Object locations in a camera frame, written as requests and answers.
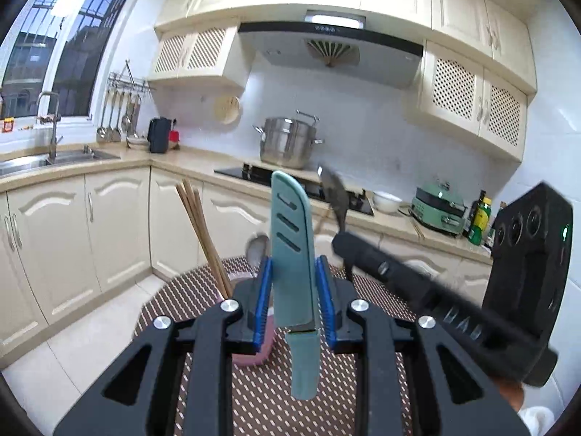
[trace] range hood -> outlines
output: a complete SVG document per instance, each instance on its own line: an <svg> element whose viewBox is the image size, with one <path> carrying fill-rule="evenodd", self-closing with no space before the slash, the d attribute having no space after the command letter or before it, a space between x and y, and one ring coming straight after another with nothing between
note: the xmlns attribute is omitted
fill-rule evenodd
<svg viewBox="0 0 581 436"><path fill-rule="evenodd" d="M238 34L274 65L314 68L408 87L423 46L366 29L300 21L242 23Z"/></svg>

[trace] green appliance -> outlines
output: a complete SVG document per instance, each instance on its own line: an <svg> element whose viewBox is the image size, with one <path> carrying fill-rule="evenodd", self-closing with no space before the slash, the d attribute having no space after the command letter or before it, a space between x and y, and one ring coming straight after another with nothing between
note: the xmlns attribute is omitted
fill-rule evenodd
<svg viewBox="0 0 581 436"><path fill-rule="evenodd" d="M431 230L457 236L464 227L464 201L445 183L427 183L415 190L410 213Z"/></svg>

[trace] window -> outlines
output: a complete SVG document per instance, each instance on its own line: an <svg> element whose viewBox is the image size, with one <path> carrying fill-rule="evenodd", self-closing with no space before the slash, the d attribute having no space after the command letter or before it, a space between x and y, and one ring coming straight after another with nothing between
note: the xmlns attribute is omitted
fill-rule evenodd
<svg viewBox="0 0 581 436"><path fill-rule="evenodd" d="M60 94L62 116L89 115L103 51L125 2L29 1L1 84L0 118L35 116L43 87ZM52 80L50 64L57 64Z"/></svg>

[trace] metal screw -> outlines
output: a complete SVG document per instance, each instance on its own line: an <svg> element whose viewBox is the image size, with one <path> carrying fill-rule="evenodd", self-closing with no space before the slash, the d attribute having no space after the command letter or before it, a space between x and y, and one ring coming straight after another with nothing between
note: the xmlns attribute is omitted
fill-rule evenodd
<svg viewBox="0 0 581 436"><path fill-rule="evenodd" d="M366 302L365 300L361 300L360 298L358 298L357 300L353 300L351 302L351 308L354 311L367 311L369 309L369 303Z"/></svg>
<svg viewBox="0 0 581 436"><path fill-rule="evenodd" d="M418 323L422 328L431 330L436 325L436 320L425 314L419 317Z"/></svg>
<svg viewBox="0 0 581 436"><path fill-rule="evenodd" d="M238 310L239 306L240 305L236 300L232 300L230 298L220 303L220 308L222 308L223 311L227 311L228 313L232 313L233 311Z"/></svg>
<svg viewBox="0 0 581 436"><path fill-rule="evenodd" d="M153 325L158 330L166 330L171 325L171 318L169 316L158 316L155 320L153 320Z"/></svg>
<svg viewBox="0 0 581 436"><path fill-rule="evenodd" d="M387 262L382 262L379 267L377 268L377 272L380 273L380 275L383 275L384 273L386 273L389 270L389 265L387 264Z"/></svg>

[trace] bottle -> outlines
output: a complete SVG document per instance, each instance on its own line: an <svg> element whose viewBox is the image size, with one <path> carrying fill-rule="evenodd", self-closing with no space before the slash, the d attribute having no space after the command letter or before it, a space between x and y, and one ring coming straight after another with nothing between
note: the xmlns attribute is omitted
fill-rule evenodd
<svg viewBox="0 0 581 436"><path fill-rule="evenodd" d="M491 204L492 200L485 197L483 201L480 202L480 206L474 215L474 220L472 221L472 227L470 228L468 240L476 246L480 245L482 241L482 232L486 230L486 225L490 219L490 212L492 210L490 207Z"/></svg>
<svg viewBox="0 0 581 436"><path fill-rule="evenodd" d="M478 197L477 200L474 200L472 202L472 206L470 207L470 211L468 212L468 216L466 217L466 221L464 222L464 229L462 230L462 234L465 238L467 238L468 235L470 234L470 229L472 228L472 223L474 222L474 215L478 210L478 205L481 204L485 196L486 191L480 190L480 196Z"/></svg>
<svg viewBox="0 0 581 436"><path fill-rule="evenodd" d="M495 236L496 236L496 218L498 217L500 211L506 207L506 202L500 202L499 212L496 213L495 219L492 220L492 226L490 226L490 230L488 231L488 235L486 236L486 240L484 241L484 245L487 249L492 250L492 246L495 245Z"/></svg>

